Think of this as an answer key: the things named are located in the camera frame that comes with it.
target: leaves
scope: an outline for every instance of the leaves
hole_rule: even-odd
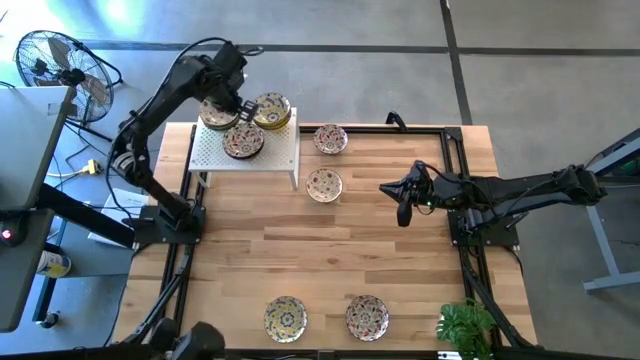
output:
[[[436,336],[440,341],[453,345],[463,360],[477,357],[491,359],[491,346],[486,334],[496,322],[484,307],[473,299],[471,305],[444,304],[440,308],[443,318],[436,326]]]

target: gray desk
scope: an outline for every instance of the gray desk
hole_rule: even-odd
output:
[[[74,96],[66,86],[0,89],[0,209],[35,204]],[[0,248],[0,332],[18,326],[53,215],[30,213],[25,241]]]

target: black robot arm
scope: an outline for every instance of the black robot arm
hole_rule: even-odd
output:
[[[438,176],[432,180],[428,170]],[[441,173],[416,160],[404,179],[382,184],[380,190],[398,202],[398,225],[411,222],[411,207],[473,210],[475,226],[491,224],[505,216],[564,203],[595,205],[605,190],[593,172],[570,165],[552,173],[504,180],[498,177],[462,177]]]
[[[147,139],[189,98],[207,98],[220,110],[241,111],[242,98],[237,91],[244,82],[242,69],[246,64],[231,42],[225,42],[213,59],[206,55],[182,56],[172,65],[158,92],[120,124],[110,164],[127,182],[158,200],[163,219],[176,230],[189,225],[191,206],[154,179]]]

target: wooden table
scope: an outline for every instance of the wooden table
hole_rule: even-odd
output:
[[[170,191],[179,191],[192,125],[167,124],[155,176]],[[463,126],[462,133],[471,174],[497,175],[488,128]],[[207,223],[196,248],[183,332],[206,321],[224,334],[227,348],[449,349],[436,340],[439,309],[461,302],[464,289],[446,214],[414,211],[411,226],[399,228],[397,204],[378,190],[405,176],[415,159],[444,170],[439,138],[351,134],[337,156],[322,155],[311,139],[302,135],[297,192],[283,174],[214,174],[205,191]],[[319,167],[342,177],[338,202],[320,204],[306,194],[306,176]],[[155,302],[166,252],[166,245],[153,245],[134,259],[115,340],[131,333]],[[535,343],[516,260],[504,249],[488,248],[487,261],[497,303]],[[391,313],[389,330],[372,343],[357,340],[345,326],[349,302],[363,294],[382,299]],[[307,330],[291,344],[276,343],[263,329],[267,304],[282,295],[298,297],[309,313]]]

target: ceramic plate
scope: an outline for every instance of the ceramic plate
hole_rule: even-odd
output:
[[[307,310],[300,300],[281,296],[267,306],[264,328],[279,343],[296,341],[307,328]]]
[[[216,109],[209,99],[204,99],[200,104],[200,118],[205,126],[214,130],[229,129],[239,120],[238,114]]]
[[[325,154],[337,154],[347,147],[347,133],[338,125],[321,126],[313,135],[313,144]]]
[[[389,310],[371,295],[353,299],[347,308],[347,328],[362,341],[378,340],[389,327]]]
[[[291,113],[287,114],[287,116],[285,116],[284,119],[280,120],[277,123],[272,123],[272,124],[269,124],[269,125],[256,123],[256,125],[260,126],[261,128],[263,128],[265,130],[277,130],[277,129],[280,129],[280,128],[286,126],[289,123],[290,119],[291,119]]]
[[[266,93],[258,96],[255,103],[258,104],[258,111],[253,117],[253,121],[260,126],[277,126],[290,117],[291,104],[284,95]]]
[[[235,159],[247,159],[260,152],[264,133],[252,123],[242,121],[224,134],[224,151]]]
[[[342,192],[342,179],[337,172],[318,169],[307,178],[307,193],[315,201],[331,202]]]

